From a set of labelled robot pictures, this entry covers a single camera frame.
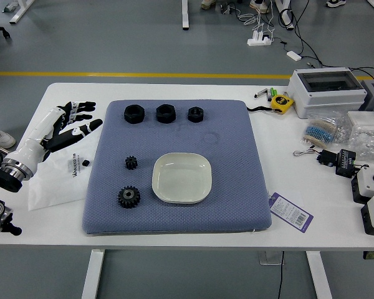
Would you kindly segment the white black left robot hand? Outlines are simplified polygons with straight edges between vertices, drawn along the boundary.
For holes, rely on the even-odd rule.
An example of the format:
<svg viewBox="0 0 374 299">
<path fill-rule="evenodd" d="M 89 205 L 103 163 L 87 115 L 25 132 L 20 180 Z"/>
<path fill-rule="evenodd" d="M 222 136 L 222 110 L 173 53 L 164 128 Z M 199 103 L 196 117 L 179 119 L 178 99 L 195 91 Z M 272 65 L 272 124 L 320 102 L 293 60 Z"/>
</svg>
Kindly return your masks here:
<svg viewBox="0 0 374 299">
<path fill-rule="evenodd" d="M 95 102 L 69 102 L 52 108 L 24 144 L 4 158 L 2 168 L 21 172 L 25 180 L 33 177 L 50 153 L 79 142 L 103 123 L 90 115 L 95 106 Z"/>
</svg>

